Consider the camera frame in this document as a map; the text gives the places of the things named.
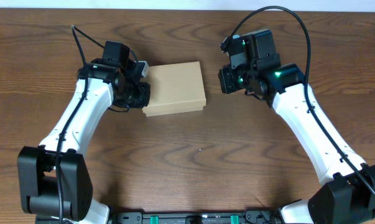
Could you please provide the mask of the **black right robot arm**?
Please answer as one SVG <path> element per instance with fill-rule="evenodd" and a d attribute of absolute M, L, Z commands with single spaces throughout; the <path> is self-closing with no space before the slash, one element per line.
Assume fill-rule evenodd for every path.
<path fill-rule="evenodd" d="M 375 219 L 375 165 L 369 166 L 343 140 L 324 114 L 304 74 L 282 65 L 272 32 L 227 37 L 220 45 L 230 63 L 219 71 L 221 90 L 264 101 L 293 131 L 321 185 L 308 200 L 278 208 L 273 223 L 363 223 Z"/>

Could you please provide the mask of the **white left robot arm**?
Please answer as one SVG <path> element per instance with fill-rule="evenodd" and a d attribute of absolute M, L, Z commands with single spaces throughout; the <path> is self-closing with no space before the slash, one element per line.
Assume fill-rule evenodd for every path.
<path fill-rule="evenodd" d="M 148 64 L 131 60 L 130 48 L 107 41 L 100 58 L 85 62 L 76 89 L 53 130 L 17 157 L 21 206 L 36 223 L 110 223 L 111 209 L 93 198 L 85 154 L 107 110 L 127 112 L 149 104 L 142 82 Z"/>

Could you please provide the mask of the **cardboard box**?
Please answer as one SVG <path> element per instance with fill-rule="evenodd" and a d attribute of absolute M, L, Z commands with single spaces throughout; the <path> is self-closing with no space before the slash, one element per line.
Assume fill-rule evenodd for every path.
<path fill-rule="evenodd" d="M 201 111 L 206 96 L 199 62 L 158 65 L 149 68 L 149 104 L 142 109 L 147 117 Z"/>

